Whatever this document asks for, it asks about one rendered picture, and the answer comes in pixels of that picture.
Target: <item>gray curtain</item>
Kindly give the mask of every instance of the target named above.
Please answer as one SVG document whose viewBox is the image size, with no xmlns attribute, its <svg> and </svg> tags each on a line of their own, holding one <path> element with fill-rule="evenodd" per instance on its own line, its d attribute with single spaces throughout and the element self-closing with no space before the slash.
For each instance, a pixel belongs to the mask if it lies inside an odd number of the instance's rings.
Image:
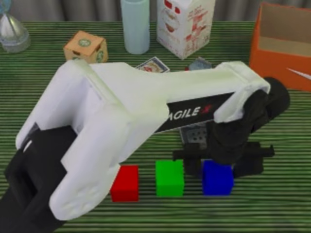
<svg viewBox="0 0 311 233">
<path fill-rule="evenodd" d="M 21 21 L 119 21 L 120 0 L 12 0 L 11 14 Z M 254 21 L 263 0 L 216 0 L 217 21 Z M 151 21 L 156 0 L 150 0 Z M 311 0 L 265 0 L 311 8 Z"/>
</svg>

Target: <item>striped tablecloth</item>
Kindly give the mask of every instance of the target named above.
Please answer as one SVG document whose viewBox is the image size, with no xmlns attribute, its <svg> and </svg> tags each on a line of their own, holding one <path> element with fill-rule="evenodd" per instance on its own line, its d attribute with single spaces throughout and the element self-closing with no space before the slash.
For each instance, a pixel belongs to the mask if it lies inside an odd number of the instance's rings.
<svg viewBox="0 0 311 233">
<path fill-rule="evenodd" d="M 157 56 L 177 71 L 198 56 L 214 65 L 233 60 L 247 63 L 253 28 L 248 22 L 215 22 L 210 44 L 180 61 L 156 42 L 155 24 L 150 50 L 142 56 L 126 53 L 119 22 L 25 25 L 32 36 L 31 47 L 17 55 L 0 50 L 0 196 L 7 188 L 3 170 L 15 154 L 15 136 L 64 63 L 62 47 L 77 30 L 106 37 L 110 62 L 136 66 Z M 291 97 L 285 114 L 251 136 L 264 146 L 273 144 L 276 156 L 265 160 L 262 175 L 237 180 L 230 197 L 203 197 L 200 182 L 187 177 L 183 198 L 157 198 L 155 160 L 170 159 L 172 150 L 181 146 L 178 132 L 164 133 L 152 136 L 126 161 L 139 165 L 139 202 L 112 203 L 107 197 L 57 232 L 311 232 L 311 94 L 291 91 Z"/>
</svg>

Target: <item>cardboard box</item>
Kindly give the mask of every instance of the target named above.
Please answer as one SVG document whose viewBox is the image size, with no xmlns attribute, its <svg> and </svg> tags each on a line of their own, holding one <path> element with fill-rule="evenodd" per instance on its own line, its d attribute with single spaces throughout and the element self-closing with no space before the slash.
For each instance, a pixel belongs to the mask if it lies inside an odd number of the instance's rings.
<svg viewBox="0 0 311 233">
<path fill-rule="evenodd" d="M 102 63 L 108 61 L 106 39 L 78 31 L 64 46 L 66 60 L 84 59 L 86 62 Z"/>
<path fill-rule="evenodd" d="M 157 40 L 184 60 L 209 43 L 215 0 L 157 0 Z"/>
<path fill-rule="evenodd" d="M 311 9 L 263 3 L 255 24 L 249 66 L 287 88 L 311 91 Z"/>
</svg>

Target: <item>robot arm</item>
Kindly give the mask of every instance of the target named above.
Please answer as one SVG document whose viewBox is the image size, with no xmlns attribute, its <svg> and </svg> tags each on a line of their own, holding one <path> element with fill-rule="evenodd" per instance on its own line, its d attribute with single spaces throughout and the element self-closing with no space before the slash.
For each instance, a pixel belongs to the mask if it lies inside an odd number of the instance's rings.
<svg viewBox="0 0 311 233">
<path fill-rule="evenodd" d="M 248 98 L 259 90 L 268 94 L 270 88 L 241 62 L 223 63 L 211 70 L 155 74 L 124 63 L 88 65 L 68 61 L 58 69 L 17 135 L 18 152 L 6 178 L 10 187 L 17 187 L 11 177 L 22 169 L 29 177 L 25 185 L 33 186 L 36 192 L 20 207 L 14 217 L 17 223 L 2 224 L 0 233 L 18 233 L 20 229 L 27 233 L 24 229 L 30 219 L 25 213 L 44 216 L 42 212 L 48 209 L 46 216 L 57 228 L 89 212 L 106 197 L 119 163 L 153 133 L 208 120 L 220 124 L 242 119 Z M 68 134 L 75 135 L 64 146 L 66 149 L 57 156 L 50 155 L 46 148 L 36 149 L 36 140 L 46 134 L 51 149 L 58 147 L 60 141 L 53 138 L 64 127 L 70 128 L 65 130 Z M 34 161 L 45 159 L 63 170 L 49 192 L 40 188 L 40 179 L 50 179 L 54 174 L 47 175 L 49 169 L 42 167 L 32 169 Z M 1 211 L 26 196 L 26 191 L 19 193 L 22 190 L 9 189 L 4 195 L 10 201 L 0 201 L 0 221 L 4 221 Z M 44 198 L 35 202 L 40 195 Z M 53 231 L 53 227 L 40 227 L 33 221 L 31 228 L 32 233 Z"/>
</svg>

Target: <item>white carton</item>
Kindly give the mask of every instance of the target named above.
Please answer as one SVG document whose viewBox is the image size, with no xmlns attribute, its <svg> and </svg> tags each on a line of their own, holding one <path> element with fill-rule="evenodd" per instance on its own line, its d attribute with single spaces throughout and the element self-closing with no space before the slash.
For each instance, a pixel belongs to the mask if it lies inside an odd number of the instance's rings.
<svg viewBox="0 0 311 233">
<path fill-rule="evenodd" d="M 157 40 L 184 60 L 209 43 L 216 0 L 157 0 Z"/>
</svg>

